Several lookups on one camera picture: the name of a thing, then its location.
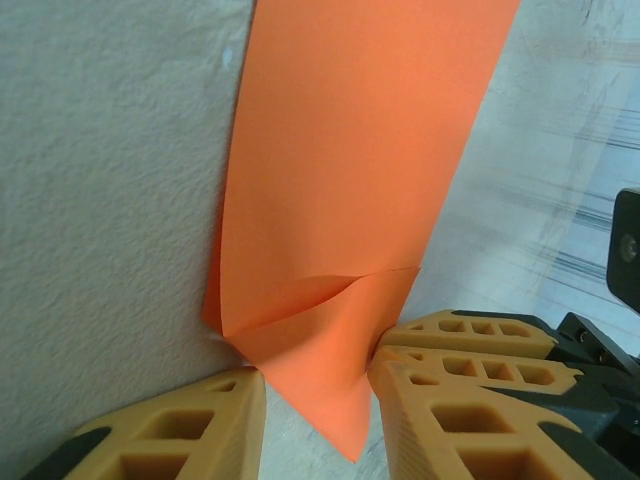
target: white textured wall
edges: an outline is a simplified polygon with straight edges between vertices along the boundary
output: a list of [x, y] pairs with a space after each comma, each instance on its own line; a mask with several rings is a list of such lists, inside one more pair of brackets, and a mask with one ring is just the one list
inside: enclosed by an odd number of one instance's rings
[[[251, 8], [0, 1], [3, 479], [237, 361], [198, 311]], [[639, 9], [523, 0], [405, 318], [533, 309], [636, 74]], [[375, 406], [351, 465], [269, 400], [261, 478], [387, 478]]]
[[251, 9], [0, 2], [0, 478], [235, 360], [198, 311]]

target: orange paper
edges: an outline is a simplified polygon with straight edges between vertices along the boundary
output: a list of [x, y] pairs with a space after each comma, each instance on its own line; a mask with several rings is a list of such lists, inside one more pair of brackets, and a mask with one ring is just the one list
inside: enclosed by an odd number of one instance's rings
[[259, 0], [204, 318], [347, 458], [517, 0]]

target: wall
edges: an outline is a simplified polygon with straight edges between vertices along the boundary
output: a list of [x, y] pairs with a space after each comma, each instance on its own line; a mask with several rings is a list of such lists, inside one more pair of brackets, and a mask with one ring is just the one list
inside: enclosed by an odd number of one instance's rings
[[0, 2], [0, 477], [237, 361], [198, 311], [251, 9]]

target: blurry background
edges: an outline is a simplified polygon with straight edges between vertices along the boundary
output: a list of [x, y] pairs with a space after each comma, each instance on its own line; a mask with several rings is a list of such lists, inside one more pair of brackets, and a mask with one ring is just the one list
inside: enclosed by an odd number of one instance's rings
[[[252, 8], [0, 3], [2, 478], [240, 361], [198, 314]], [[640, 183], [639, 26], [633, 0], [522, 1], [403, 319], [573, 310], [638, 354], [604, 272], [613, 198]], [[262, 478], [388, 478], [375, 402], [357, 465], [269, 402]]]

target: orange gripper pad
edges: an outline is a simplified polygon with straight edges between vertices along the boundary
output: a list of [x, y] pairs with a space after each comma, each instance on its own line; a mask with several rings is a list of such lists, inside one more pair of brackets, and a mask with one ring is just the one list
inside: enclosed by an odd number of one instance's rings
[[383, 345], [546, 358], [555, 340], [519, 320], [465, 317], [444, 310], [387, 330], [378, 344]]
[[538, 426], [564, 417], [447, 374], [374, 358], [392, 480], [591, 478]]
[[562, 395], [576, 384], [580, 370], [563, 363], [491, 353], [431, 350], [387, 345], [376, 351], [383, 362], [402, 362], [438, 377], [489, 388]]
[[265, 414], [262, 374], [225, 372], [84, 425], [111, 432], [65, 480], [254, 480]]

